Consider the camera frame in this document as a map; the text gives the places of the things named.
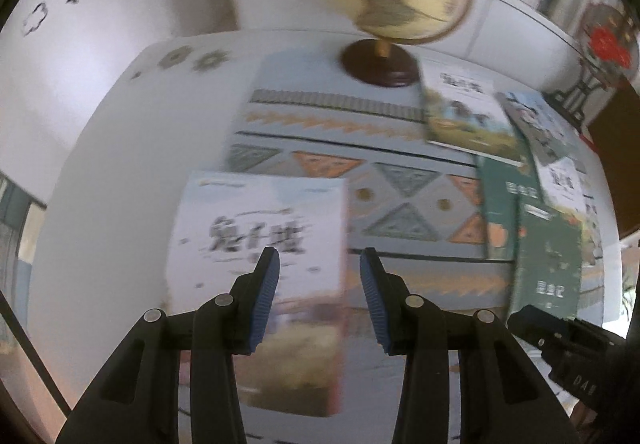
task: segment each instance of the cloud sticker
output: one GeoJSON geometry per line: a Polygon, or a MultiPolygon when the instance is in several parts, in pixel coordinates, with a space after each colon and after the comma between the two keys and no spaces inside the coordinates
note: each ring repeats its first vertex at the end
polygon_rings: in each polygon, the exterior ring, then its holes
{"type": "Polygon", "coordinates": [[[44,2],[40,2],[38,5],[36,5],[36,8],[33,9],[33,12],[28,15],[22,22],[22,35],[28,36],[34,30],[38,30],[40,28],[40,24],[47,17],[47,14],[49,14],[47,4],[45,4],[44,2]]]}

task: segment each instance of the gray triangle pattern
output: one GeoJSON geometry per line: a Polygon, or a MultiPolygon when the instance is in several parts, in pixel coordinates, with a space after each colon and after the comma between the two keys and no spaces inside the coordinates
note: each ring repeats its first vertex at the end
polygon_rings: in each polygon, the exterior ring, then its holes
{"type": "Polygon", "coordinates": [[[438,175],[437,171],[428,169],[408,168],[395,164],[376,162],[374,165],[385,176],[389,183],[396,188],[403,197],[412,197],[438,175]]]}
{"type": "Polygon", "coordinates": [[[407,238],[434,242],[438,233],[411,204],[402,204],[388,212],[385,216],[364,230],[370,236],[387,236],[389,238],[407,238]]]}
{"type": "Polygon", "coordinates": [[[270,159],[282,150],[277,148],[265,148],[263,146],[250,146],[248,144],[234,144],[226,158],[226,166],[229,171],[242,173],[261,162],[270,159]]]}

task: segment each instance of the red decoration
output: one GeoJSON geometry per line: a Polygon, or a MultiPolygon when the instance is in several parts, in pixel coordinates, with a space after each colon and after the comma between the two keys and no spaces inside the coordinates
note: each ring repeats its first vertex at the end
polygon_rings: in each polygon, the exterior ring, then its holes
{"type": "Polygon", "coordinates": [[[618,44],[618,40],[606,27],[595,27],[591,33],[589,47],[603,61],[613,61],[628,69],[631,66],[631,54],[618,44]]]}

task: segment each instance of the wooden globe base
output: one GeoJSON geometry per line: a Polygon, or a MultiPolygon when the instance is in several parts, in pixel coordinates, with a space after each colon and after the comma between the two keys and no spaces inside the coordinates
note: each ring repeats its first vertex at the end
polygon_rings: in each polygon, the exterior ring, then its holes
{"type": "Polygon", "coordinates": [[[340,56],[347,73],[378,87],[407,87],[420,79],[418,63],[398,45],[386,40],[362,39],[340,56]]]}

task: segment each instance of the table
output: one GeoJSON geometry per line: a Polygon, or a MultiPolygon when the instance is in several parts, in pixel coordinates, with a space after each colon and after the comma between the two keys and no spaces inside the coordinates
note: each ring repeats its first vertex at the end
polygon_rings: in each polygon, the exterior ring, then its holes
{"type": "MultiPolygon", "coordinates": [[[[184,183],[192,170],[225,167],[236,117],[252,94],[264,57],[303,48],[333,59],[355,39],[293,31],[174,39],[148,47],[118,79],[63,167],[33,264],[28,332],[71,406],[133,323],[147,309],[163,306],[166,248],[184,183]]],[[[492,78],[497,90],[528,89],[463,60],[408,49],[492,78]]],[[[616,310],[621,264],[612,203],[597,157],[586,146],[584,155],[600,214],[605,304],[616,310]]],[[[387,412],[381,404],[371,416],[378,413],[386,420],[387,412]]],[[[322,426],[327,420],[321,421],[313,419],[306,430],[328,432],[331,442],[379,439],[365,423],[334,434],[322,426]]],[[[291,431],[287,438],[298,442],[291,431]]]]}

